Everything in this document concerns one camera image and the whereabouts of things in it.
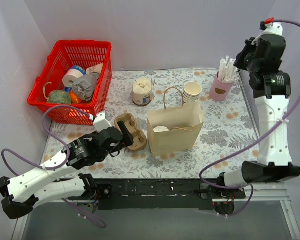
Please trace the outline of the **brown pulp cup carrier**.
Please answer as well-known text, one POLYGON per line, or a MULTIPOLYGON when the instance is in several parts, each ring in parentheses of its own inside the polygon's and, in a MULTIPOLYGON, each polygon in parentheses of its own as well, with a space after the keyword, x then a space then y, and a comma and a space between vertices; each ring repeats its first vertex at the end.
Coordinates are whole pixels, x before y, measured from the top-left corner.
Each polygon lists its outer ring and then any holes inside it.
POLYGON ((119 122, 123 122, 125 128, 133 139, 133 144, 129 144, 126 148, 131 152, 143 150, 147 145, 147 138, 143 131, 137 127, 136 118, 130 113, 124 113, 117 116, 114 120, 115 127, 121 131, 119 122))

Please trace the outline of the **white cup lid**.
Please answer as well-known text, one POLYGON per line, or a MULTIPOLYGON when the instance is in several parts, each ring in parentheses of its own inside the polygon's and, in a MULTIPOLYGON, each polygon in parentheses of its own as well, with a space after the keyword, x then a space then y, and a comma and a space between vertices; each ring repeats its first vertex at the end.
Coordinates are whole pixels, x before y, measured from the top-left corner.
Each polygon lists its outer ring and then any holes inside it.
POLYGON ((168 132, 169 131, 169 129, 167 128, 167 127, 165 127, 165 126, 157 126, 157 127, 155 127, 155 128, 153 128, 153 132, 155 132, 155 133, 161 133, 161 132, 168 132))

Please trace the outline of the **kraft paper bag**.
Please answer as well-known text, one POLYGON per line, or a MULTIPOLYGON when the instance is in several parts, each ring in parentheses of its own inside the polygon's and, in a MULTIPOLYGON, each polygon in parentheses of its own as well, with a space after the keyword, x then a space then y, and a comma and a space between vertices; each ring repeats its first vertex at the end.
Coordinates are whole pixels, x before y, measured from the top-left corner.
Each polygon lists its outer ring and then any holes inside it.
POLYGON ((175 107, 147 112, 147 140, 152 156, 189 150, 202 129, 204 113, 198 102, 184 103, 175 107), (153 132, 153 128, 165 126, 166 132, 153 132))

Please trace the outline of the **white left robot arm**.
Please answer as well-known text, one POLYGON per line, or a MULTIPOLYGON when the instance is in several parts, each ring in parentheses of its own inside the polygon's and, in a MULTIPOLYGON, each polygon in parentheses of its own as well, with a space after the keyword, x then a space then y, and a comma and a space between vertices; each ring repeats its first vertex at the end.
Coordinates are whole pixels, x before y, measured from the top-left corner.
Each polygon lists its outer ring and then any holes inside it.
POLYGON ((65 175, 115 157, 133 145, 133 136, 122 121, 118 128, 110 126, 85 134, 59 151, 39 167, 14 178, 0 178, 3 212, 9 219, 21 218, 34 208, 59 199, 93 200, 100 195, 90 174, 79 174, 70 180, 65 175))

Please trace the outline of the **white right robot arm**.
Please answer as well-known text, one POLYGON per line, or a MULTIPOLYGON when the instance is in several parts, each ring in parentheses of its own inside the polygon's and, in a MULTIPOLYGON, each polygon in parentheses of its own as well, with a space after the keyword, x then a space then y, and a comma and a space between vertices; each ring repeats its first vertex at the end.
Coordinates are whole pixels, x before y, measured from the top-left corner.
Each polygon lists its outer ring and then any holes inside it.
POLYGON ((245 40, 234 66, 249 74, 249 85, 258 111, 260 143, 256 161, 244 161, 237 170, 219 176, 216 194, 227 199, 235 188, 251 183, 277 183, 296 178, 287 140, 287 111, 291 95, 290 77, 279 70, 285 39, 266 33, 245 40))

